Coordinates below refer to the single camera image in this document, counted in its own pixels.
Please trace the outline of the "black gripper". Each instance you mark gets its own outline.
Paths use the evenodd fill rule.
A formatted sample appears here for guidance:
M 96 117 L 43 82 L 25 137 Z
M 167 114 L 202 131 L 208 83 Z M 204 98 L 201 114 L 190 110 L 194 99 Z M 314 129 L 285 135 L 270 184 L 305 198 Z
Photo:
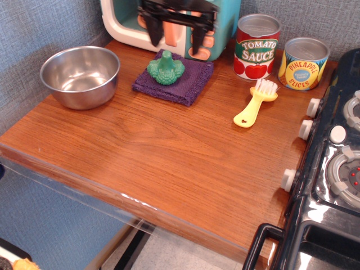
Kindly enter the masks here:
M 218 6 L 208 1 L 140 1 L 139 14 L 145 20 L 153 46 L 163 38 L 163 23 L 192 27 L 192 51 L 197 54 L 208 30 L 212 29 Z

